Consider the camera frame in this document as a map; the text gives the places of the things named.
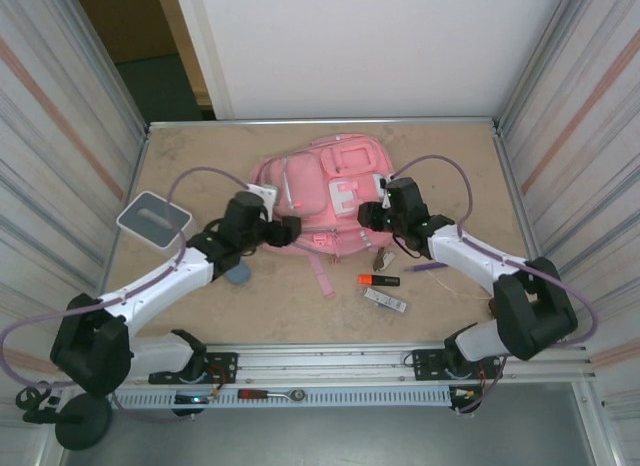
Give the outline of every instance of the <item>orange highlighter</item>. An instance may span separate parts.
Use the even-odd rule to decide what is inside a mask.
[[[367,286],[400,286],[400,278],[397,276],[361,274],[358,276],[358,284],[366,284]]]

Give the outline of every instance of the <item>red handle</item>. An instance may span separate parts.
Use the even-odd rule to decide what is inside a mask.
[[[267,399],[268,394],[264,389],[239,389],[238,399]]]

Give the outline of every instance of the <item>black base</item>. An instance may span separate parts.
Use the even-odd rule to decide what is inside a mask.
[[[69,401],[60,414],[82,417],[82,421],[77,424],[56,424],[56,439],[60,445],[72,451],[80,451],[98,444],[107,434],[113,411],[106,398],[96,399],[88,394],[81,394]]]
[[[416,349],[411,352],[411,357],[416,381],[480,379],[481,367],[484,368],[485,379],[491,380],[496,377],[500,368],[500,358],[489,357],[481,359],[477,363],[469,363],[468,371],[462,372],[458,376],[447,367],[444,349]]]
[[[153,373],[149,375],[149,384],[219,384],[220,373],[214,369],[214,373],[207,369],[208,365],[215,364],[224,369],[226,383],[236,382],[236,371],[238,369],[237,353],[207,353],[205,357],[205,371],[200,378],[195,381],[186,382],[180,379],[180,373]]]

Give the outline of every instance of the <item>purple pen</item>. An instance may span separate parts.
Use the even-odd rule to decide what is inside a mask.
[[[409,266],[404,268],[405,271],[428,271],[430,269],[446,268],[447,265],[434,261],[433,263],[416,264],[415,266]]]

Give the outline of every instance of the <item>marker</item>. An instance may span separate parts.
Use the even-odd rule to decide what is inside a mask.
[[[361,274],[358,276],[358,284],[366,284],[367,286],[400,286],[400,278],[397,276]]]
[[[430,269],[446,268],[447,265],[434,261],[433,263],[417,264],[404,268],[405,271],[429,271]]]

